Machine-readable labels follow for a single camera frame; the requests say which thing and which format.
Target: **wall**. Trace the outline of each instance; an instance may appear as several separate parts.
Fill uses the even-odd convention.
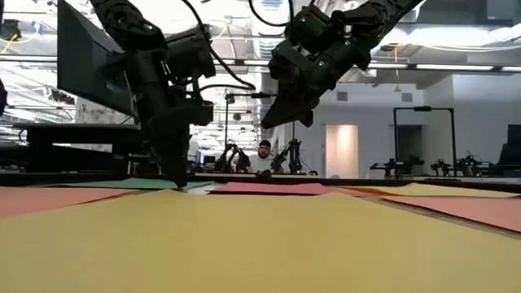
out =
[[[311,168],[324,176],[326,169],[326,125],[355,125],[358,127],[358,153],[360,178],[368,176],[369,167],[374,163],[387,162],[394,156],[392,136],[393,107],[423,105],[423,92],[414,85],[401,85],[402,92],[413,94],[413,103],[402,103],[401,93],[394,92],[394,85],[349,84],[338,85],[334,91],[321,97],[320,105],[313,111],[314,123],[306,128],[296,123],[296,138],[302,140],[301,159],[304,171]],[[336,101],[336,90],[348,92],[348,102]],[[422,125],[421,114],[400,112],[398,124]],[[291,132],[291,125],[285,127]]]
[[[430,86],[423,92],[425,105],[431,107],[454,107],[453,77]],[[431,173],[431,164],[442,159],[451,164],[453,161],[450,113],[433,111],[424,113],[423,126],[423,172]]]
[[[456,148],[496,163],[508,124],[521,124],[521,75],[454,75]]]
[[[414,96],[412,106],[454,107],[457,157],[469,150],[483,160],[496,163],[506,142],[508,124],[521,124],[521,75],[453,75],[424,91],[402,85]],[[340,85],[348,91],[348,102],[335,100],[327,92],[315,109],[314,124],[305,128],[296,123],[296,137],[302,140],[302,160],[323,175],[325,170],[325,125],[356,125],[359,132],[359,174],[366,177],[369,167],[394,156],[392,108],[409,107],[401,103],[394,85]],[[450,115],[448,112],[399,112],[399,125],[423,125],[424,172],[438,159],[452,163]],[[284,126],[291,133],[291,125]]]
[[[326,176],[359,178],[358,127],[326,125]]]
[[[421,115],[407,112],[400,116],[400,124],[421,125]],[[358,127],[359,176],[365,178],[374,163],[387,162],[394,156],[390,140],[392,109],[319,107],[315,111],[315,123],[306,128],[296,124],[296,137],[302,140],[302,160],[319,175],[325,169],[326,125],[355,125]]]
[[[508,124],[521,124],[521,75],[453,75],[427,88],[425,103],[454,107],[456,155],[467,151],[496,163],[506,143]],[[424,126],[424,154],[452,163],[449,115],[430,114]]]

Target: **colored paper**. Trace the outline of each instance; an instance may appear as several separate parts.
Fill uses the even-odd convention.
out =
[[[342,194],[162,190],[0,221],[0,292],[519,293],[521,241]]]
[[[493,190],[476,190],[471,188],[433,186],[429,184],[411,183],[406,186],[342,186],[349,190],[358,190],[373,195],[404,195],[404,196],[463,196],[485,198],[508,198],[519,196],[510,192]]]
[[[254,194],[254,195],[324,195],[335,189],[325,187],[320,183],[306,183],[295,185],[259,184],[230,182],[225,186],[212,190],[212,194]]]
[[[0,186],[0,219],[111,198],[136,190]]]
[[[521,232],[521,199],[455,199],[383,196],[397,203],[429,208],[483,224]]]
[[[199,181],[188,182],[184,189],[196,188],[212,184],[213,181]],[[161,190],[161,189],[177,189],[177,185],[168,180],[162,179],[147,179],[147,178],[129,178],[121,181],[96,181],[96,182],[82,182],[71,183],[66,186],[80,186],[80,187],[103,187],[103,188],[132,188],[132,189],[146,189],[146,190]]]

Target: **man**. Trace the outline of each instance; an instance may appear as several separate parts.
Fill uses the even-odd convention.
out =
[[[271,154],[271,143],[267,140],[263,140],[259,144],[259,149],[256,155],[250,155],[251,172],[258,173],[265,170],[269,170],[272,173],[282,173],[284,170],[273,170],[271,168],[271,162],[274,161],[275,156]]]

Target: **red paper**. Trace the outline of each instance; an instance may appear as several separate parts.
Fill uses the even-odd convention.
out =
[[[242,195],[324,195],[331,192],[335,192],[335,189],[325,187],[320,183],[279,185],[230,182],[225,186],[217,187],[210,193]]]
[[[133,191],[135,190],[0,186],[0,219],[88,203]]]
[[[397,203],[459,216],[467,220],[521,232],[521,199],[455,199],[419,198],[410,196],[382,196]]]

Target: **cable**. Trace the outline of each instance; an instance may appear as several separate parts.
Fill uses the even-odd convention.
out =
[[[185,3],[185,5],[192,11],[192,14],[194,15],[194,17],[197,19],[197,23],[199,24],[199,28],[201,30],[204,30],[204,24],[203,24],[203,21],[201,20],[201,17],[199,16],[199,14],[197,13],[197,11],[195,10],[195,8],[188,2],[188,0],[181,0],[183,3]],[[217,52],[212,48],[212,46],[209,46],[210,48],[210,52],[212,52],[212,55],[215,59],[217,59],[217,61],[219,62],[219,64],[236,80],[238,81],[239,83],[242,83],[243,85],[247,85],[251,90],[255,90],[255,86],[252,85],[251,83],[247,82],[247,81],[244,81],[242,80],[240,77],[238,77],[235,72],[233,72],[231,70],[231,68],[222,60],[222,58],[217,54]]]
[[[210,52],[212,52],[212,55],[215,59],[217,59],[217,61],[219,62],[219,64],[226,70],[226,72],[228,72],[236,81],[238,81],[239,83],[242,83],[243,85],[247,86],[249,88],[249,90],[255,90],[255,86],[252,85],[251,83],[247,82],[247,81],[244,81],[243,79],[241,79],[240,77],[238,77],[235,72],[233,70],[231,70],[231,68],[228,66],[228,64],[226,64],[222,59],[221,57],[217,54],[217,52],[212,48],[210,47]]]
[[[190,11],[192,11],[192,14],[195,16],[195,19],[197,20],[197,24],[199,25],[199,28],[203,29],[204,24],[203,24],[203,21],[201,20],[201,17],[199,16],[199,13],[197,13],[195,8],[191,5],[190,2],[188,2],[188,0],[181,0],[181,1],[183,3],[185,3],[185,5],[188,7],[188,9],[190,9]]]
[[[11,38],[11,40],[7,43],[6,47],[3,48],[2,53],[1,53],[2,55],[6,54],[7,49],[9,49],[9,47],[11,46],[11,44],[13,43],[13,41],[14,41],[17,37],[18,37],[18,35],[15,33],[15,34],[13,35],[13,37]]]
[[[304,166],[306,166],[306,168],[308,168],[308,170],[309,170],[310,172],[313,171],[313,170],[312,170],[312,169],[311,169],[311,168],[306,164],[306,162],[304,162],[304,161],[302,160],[302,157],[300,157],[300,162],[302,162],[302,164],[304,164]]]
[[[22,133],[25,131],[26,129],[22,129],[18,132],[18,139],[25,145],[28,145],[28,143],[22,138]]]
[[[261,23],[263,24],[267,24],[269,26],[273,26],[273,27],[277,27],[277,28],[283,28],[285,26],[287,26],[288,24],[291,23],[291,20],[293,19],[293,1],[292,0],[288,0],[289,2],[289,5],[290,5],[290,21],[286,22],[286,23],[283,23],[283,24],[274,24],[274,23],[270,23],[269,21],[265,20],[262,18],[262,16],[260,16],[257,11],[255,10],[255,7],[253,6],[253,0],[247,0],[247,4],[250,6],[250,10],[252,11],[253,15],[261,21]]]
[[[212,37],[211,40],[217,40],[218,38],[222,37],[223,34],[225,34],[225,32],[228,30],[228,24],[225,24],[224,27],[222,28],[222,31],[221,33],[219,33],[219,35],[217,37]]]
[[[9,41],[6,41],[6,40],[4,40],[4,39],[2,39],[0,37],[0,42],[12,43],[12,44],[24,44],[24,43],[30,42],[38,35],[38,28],[36,27],[36,25],[34,26],[34,28],[36,29],[36,32],[34,32],[34,34],[30,38],[28,38],[27,40],[17,41],[17,42],[9,42]]]
[[[122,124],[124,124],[124,123],[125,123],[126,121],[130,120],[130,118],[131,118],[131,117],[130,117],[130,116],[128,116],[128,117],[127,117],[127,119],[125,119],[125,120],[121,121],[121,123],[120,123],[120,124],[121,124],[121,125],[122,125]]]
[[[217,88],[217,87],[227,87],[227,88],[238,89],[238,90],[251,90],[251,88],[242,86],[242,85],[215,84],[215,85],[201,86],[199,91],[202,92],[203,90],[208,90],[208,89]]]

